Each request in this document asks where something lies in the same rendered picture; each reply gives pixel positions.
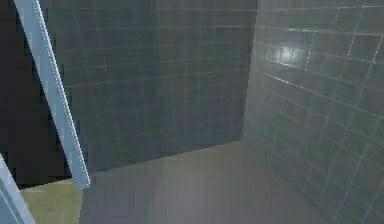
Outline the pale grey door frame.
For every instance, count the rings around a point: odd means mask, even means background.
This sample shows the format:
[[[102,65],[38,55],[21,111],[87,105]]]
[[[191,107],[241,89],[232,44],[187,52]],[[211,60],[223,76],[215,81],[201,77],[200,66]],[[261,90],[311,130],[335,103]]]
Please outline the pale grey door frame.
[[[90,186],[90,177],[60,78],[39,0],[13,0],[38,76],[76,186]]]

